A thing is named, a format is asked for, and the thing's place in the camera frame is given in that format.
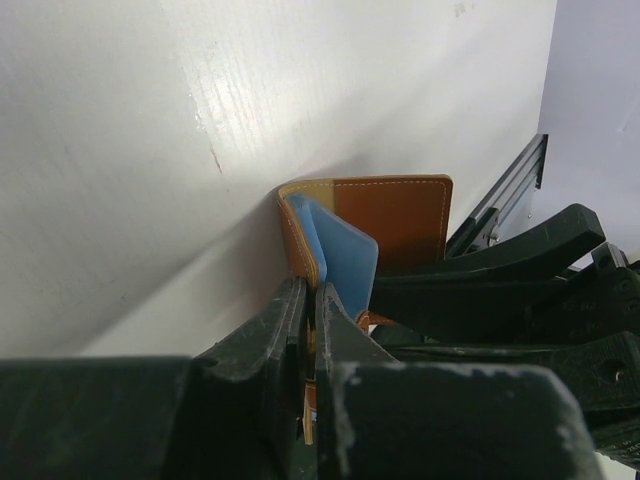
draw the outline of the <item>brown leather wallet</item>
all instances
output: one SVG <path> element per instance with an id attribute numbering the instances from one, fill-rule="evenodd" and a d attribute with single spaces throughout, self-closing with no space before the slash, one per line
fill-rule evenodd
<path id="1" fill-rule="evenodd" d="M 283 185 L 278 190 L 278 208 L 292 274 L 305 277 L 313 289 L 318 287 L 318 262 L 287 202 L 288 195 L 306 195 L 372 237 L 379 252 L 376 271 L 390 273 L 444 258 L 452 190 L 453 182 L 446 175 L 327 178 Z M 366 332 L 370 325 L 394 324 L 369 311 L 356 321 Z M 310 326 L 309 338 L 314 338 L 313 333 Z M 315 352 L 312 343 L 309 352 Z M 308 379 L 305 397 L 308 408 L 303 423 L 310 442 L 310 411 L 316 406 L 313 378 Z"/>

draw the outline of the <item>black plastic part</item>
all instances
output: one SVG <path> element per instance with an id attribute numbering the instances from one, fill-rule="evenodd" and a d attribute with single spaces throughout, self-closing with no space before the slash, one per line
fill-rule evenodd
<path id="1" fill-rule="evenodd" d="M 467 218 L 460 229 L 447 242 L 446 258 L 489 248 L 491 231 L 498 223 L 500 211 L 489 208 L 479 220 Z"/>
<path id="2" fill-rule="evenodd" d="M 394 361 L 330 285 L 315 321 L 321 479 L 602 478 L 578 404 L 549 370 Z"/>
<path id="3" fill-rule="evenodd" d="M 611 415 L 598 417 L 601 416 L 605 416 L 605 422 L 590 426 L 597 450 L 628 467 L 640 470 L 640 411 L 616 412 L 613 418 Z"/>
<path id="4" fill-rule="evenodd" d="M 181 357 L 3 361 L 0 477 L 206 475 L 196 377 Z"/>
<path id="5" fill-rule="evenodd" d="M 629 265 L 625 253 L 614 244 L 605 242 L 591 252 L 593 265 L 599 274 L 611 273 Z"/>
<path id="6" fill-rule="evenodd" d="M 285 281 L 265 310 L 196 359 L 211 401 L 218 478 L 287 478 L 302 416 L 307 286 Z"/>
<path id="7" fill-rule="evenodd" d="M 349 319 L 333 285 L 316 293 L 316 389 L 318 404 L 318 473 L 322 479 L 343 478 L 336 445 L 343 439 L 335 428 L 333 369 L 339 362 L 392 362 L 384 349 Z"/>
<path id="8" fill-rule="evenodd" d="M 526 343 L 577 344 L 622 331 L 640 335 L 640 277 L 633 270 L 607 268 L 573 290 L 532 310 Z"/>
<path id="9" fill-rule="evenodd" d="M 495 343 L 504 338 L 501 328 L 505 324 L 517 322 L 514 336 L 524 332 L 525 320 L 520 317 L 526 307 L 565 285 L 563 279 L 382 284 L 375 286 L 369 308 L 441 342 Z"/>
<path id="10" fill-rule="evenodd" d="M 465 281 L 548 280 L 605 241 L 597 215 L 570 205 L 545 222 L 486 250 L 429 267 L 376 278 L 376 288 L 392 284 Z"/>
<path id="11" fill-rule="evenodd" d="M 585 412 L 640 407 L 640 340 L 628 332 L 564 347 L 428 344 L 388 351 L 402 361 L 539 365 L 558 375 Z"/>
<path id="12" fill-rule="evenodd" d="M 462 223 L 462 225 L 453 233 L 447 242 L 446 257 L 453 258 L 465 253 L 469 253 L 469 247 L 473 244 L 474 249 L 487 248 L 489 245 L 482 239 L 484 232 L 481 232 L 484 225 L 489 223 L 489 210 L 497 211 L 497 217 L 504 220 L 504 216 L 508 215 L 513 208 L 510 195 L 519 191 L 520 185 L 514 185 L 517 182 L 528 180 L 528 175 L 522 175 L 523 172 L 536 170 L 536 188 L 542 186 L 542 176 L 544 173 L 544 164 L 547 154 L 547 144 L 549 136 L 546 134 L 537 134 L 527 146 L 520 152 L 509 168 L 498 179 L 491 190 L 478 203 L 471 215 Z"/>
<path id="13" fill-rule="evenodd" d="M 387 348 L 390 345 L 422 345 L 427 338 L 404 325 L 378 325 L 371 338 L 378 345 Z"/>

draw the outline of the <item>white surface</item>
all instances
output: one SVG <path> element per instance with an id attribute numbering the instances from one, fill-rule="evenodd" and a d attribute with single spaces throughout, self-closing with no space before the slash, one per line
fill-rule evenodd
<path id="1" fill-rule="evenodd" d="M 0 354 L 210 346 L 284 276 L 265 199 L 296 177 L 448 173 L 455 229 L 537 131 L 554 12 L 5 1 Z"/>
<path id="2" fill-rule="evenodd" d="M 549 149 L 534 219 L 570 203 L 595 210 L 610 241 L 640 247 L 640 3 L 561 0 L 540 131 Z M 607 478 L 634 472 L 600 457 Z"/>

